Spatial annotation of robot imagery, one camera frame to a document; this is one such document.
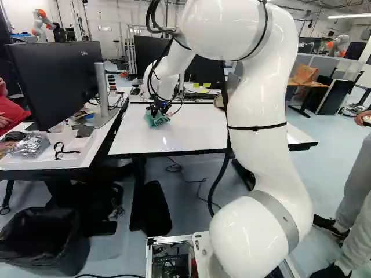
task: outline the white table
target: white table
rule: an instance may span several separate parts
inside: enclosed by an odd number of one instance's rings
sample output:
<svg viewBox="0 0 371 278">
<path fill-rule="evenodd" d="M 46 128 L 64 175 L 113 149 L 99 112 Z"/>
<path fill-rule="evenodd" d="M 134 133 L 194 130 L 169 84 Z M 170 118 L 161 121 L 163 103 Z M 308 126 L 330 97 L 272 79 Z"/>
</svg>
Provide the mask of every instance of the white table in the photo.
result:
<svg viewBox="0 0 371 278">
<path fill-rule="evenodd" d="M 118 99 L 117 96 L 113 96 L 109 98 L 109 102 L 111 105 L 113 105 L 116 100 Z M 98 112 L 100 110 L 99 106 L 94 106 L 91 104 L 87 104 L 92 111 Z M 15 169 L 14 167 L 6 167 L 6 164 L 3 163 L 2 167 L 0 168 L 0 177 L 2 180 L 43 180 L 40 178 L 40 176 L 45 176 L 45 174 L 52 174 L 52 173 L 66 173 L 68 170 L 69 173 L 72 173 L 76 170 L 84 170 L 88 169 L 90 165 L 93 162 L 93 159 L 98 153 L 98 150 L 102 146 L 102 143 L 104 139 L 109 134 L 109 131 L 111 130 L 113 124 L 115 123 L 117 117 L 119 115 L 119 112 L 104 126 L 102 126 L 99 129 L 94 130 L 95 135 L 93 137 L 93 142 L 91 147 L 89 148 L 88 152 L 85 154 L 85 157 L 82 158 L 78 165 L 69 166 L 68 164 L 64 164 L 63 167 L 56 166 L 53 162 L 55 160 L 51 160 L 50 163 L 43 164 L 43 166 L 40 165 L 33 165 L 32 163 L 27 163 L 27 167 L 20 166 L 19 169 Z M 31 123 L 20 123 L 16 127 L 14 127 L 11 131 L 22 131 L 27 132 L 25 129 L 30 125 Z M 49 146 L 46 151 L 54 152 L 53 146 Z"/>
<path fill-rule="evenodd" d="M 170 109 L 175 111 L 179 104 Z M 123 158 L 134 156 L 169 156 L 221 153 L 227 145 L 224 112 L 212 104 L 183 104 L 170 123 L 149 128 L 143 119 L 145 104 L 129 104 L 109 155 Z M 288 123 L 290 150 L 309 149 L 317 145 L 312 137 Z"/>
</svg>

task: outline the sneaker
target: sneaker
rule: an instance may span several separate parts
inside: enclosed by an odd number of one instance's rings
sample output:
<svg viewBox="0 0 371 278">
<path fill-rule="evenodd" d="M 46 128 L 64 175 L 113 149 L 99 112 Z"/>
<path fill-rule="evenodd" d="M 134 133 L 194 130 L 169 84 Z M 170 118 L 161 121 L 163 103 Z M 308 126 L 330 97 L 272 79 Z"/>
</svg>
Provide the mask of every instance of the sneaker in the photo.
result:
<svg viewBox="0 0 371 278">
<path fill-rule="evenodd" d="M 314 219 L 313 219 L 313 225 L 316 226 L 317 228 L 321 228 L 326 231 L 329 231 L 336 238 L 340 240 L 345 240 L 347 236 L 349 235 L 350 229 L 348 229 L 344 233 L 340 233 L 336 228 L 334 228 L 335 222 L 336 221 L 334 219 L 322 218 L 321 216 L 316 215 L 316 214 L 314 215 Z"/>
<path fill-rule="evenodd" d="M 313 273 L 310 278 L 350 278 L 351 276 L 352 273 L 345 276 L 344 272 L 337 265 L 332 264 L 328 268 Z"/>
</svg>

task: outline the dell monitor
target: dell monitor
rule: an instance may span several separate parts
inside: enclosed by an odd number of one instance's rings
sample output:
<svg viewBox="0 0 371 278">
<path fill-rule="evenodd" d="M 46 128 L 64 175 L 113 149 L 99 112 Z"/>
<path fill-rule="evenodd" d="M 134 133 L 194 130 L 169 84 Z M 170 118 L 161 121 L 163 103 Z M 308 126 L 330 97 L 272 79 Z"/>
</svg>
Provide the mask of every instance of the dell monitor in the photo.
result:
<svg viewBox="0 0 371 278">
<path fill-rule="evenodd" d="M 6 50 L 40 131 L 69 118 L 98 93 L 99 42 L 17 43 Z"/>
<path fill-rule="evenodd" d="M 139 79 L 143 79 L 143 75 L 148 65 L 161 56 L 168 43 L 168 39 L 155 38 L 151 36 L 134 36 L 137 77 Z"/>
</svg>

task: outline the plastic bag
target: plastic bag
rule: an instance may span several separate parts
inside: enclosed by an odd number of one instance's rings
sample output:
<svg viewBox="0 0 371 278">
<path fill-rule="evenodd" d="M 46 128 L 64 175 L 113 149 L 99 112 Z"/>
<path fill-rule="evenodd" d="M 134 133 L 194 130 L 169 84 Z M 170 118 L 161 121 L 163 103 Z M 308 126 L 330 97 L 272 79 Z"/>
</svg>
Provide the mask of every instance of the plastic bag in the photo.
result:
<svg viewBox="0 0 371 278">
<path fill-rule="evenodd" d="M 28 133 L 16 146 L 6 153 L 27 158 L 37 158 L 48 146 L 49 139 L 41 133 Z"/>
<path fill-rule="evenodd" d="M 90 251 L 80 236 L 79 214 L 73 209 L 29 207 L 0 232 L 0 262 L 38 275 L 75 276 Z"/>
</svg>

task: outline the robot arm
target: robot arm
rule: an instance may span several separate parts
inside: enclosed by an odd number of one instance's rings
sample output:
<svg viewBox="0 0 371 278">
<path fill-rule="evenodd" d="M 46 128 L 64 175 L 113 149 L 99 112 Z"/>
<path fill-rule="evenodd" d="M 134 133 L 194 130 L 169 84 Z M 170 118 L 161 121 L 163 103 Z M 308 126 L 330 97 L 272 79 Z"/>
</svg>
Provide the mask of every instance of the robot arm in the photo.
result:
<svg viewBox="0 0 371 278">
<path fill-rule="evenodd" d="M 157 114 L 158 110 L 166 113 L 168 109 L 167 103 L 172 98 L 179 74 L 188 68 L 195 57 L 194 52 L 180 45 L 178 41 L 172 40 L 169 43 L 171 43 L 169 54 L 153 70 L 150 78 L 151 83 L 148 77 L 156 61 L 147 67 L 143 76 L 141 89 L 144 92 L 144 96 L 146 98 L 152 96 L 155 100 L 155 105 L 152 106 L 154 109 L 152 111 L 153 116 Z"/>
<path fill-rule="evenodd" d="M 43 24 L 46 24 L 46 28 L 54 30 L 57 28 L 46 16 L 44 10 L 36 9 L 33 11 L 34 14 L 34 27 L 32 28 L 32 34 L 39 38 L 39 42 L 47 42 L 45 31 L 41 28 Z"/>
<path fill-rule="evenodd" d="M 218 276 L 217 261 L 232 278 L 266 277 L 302 241 L 313 219 L 287 142 L 285 93 L 297 54 L 294 20 L 260 0 L 188 0 L 180 30 L 196 54 L 242 61 L 243 77 L 228 103 L 227 124 L 236 158 L 256 178 L 248 196 L 212 218 L 214 261 L 199 276 Z M 161 77 L 179 73 L 166 73 L 176 69 L 178 57 L 169 54 L 163 64 Z M 160 76 L 158 91 L 169 97 L 173 91 L 162 90 Z"/>
<path fill-rule="evenodd" d="M 348 35 L 340 35 L 326 45 L 329 48 L 329 56 L 343 57 L 345 55 L 345 46 L 349 42 Z"/>
</svg>

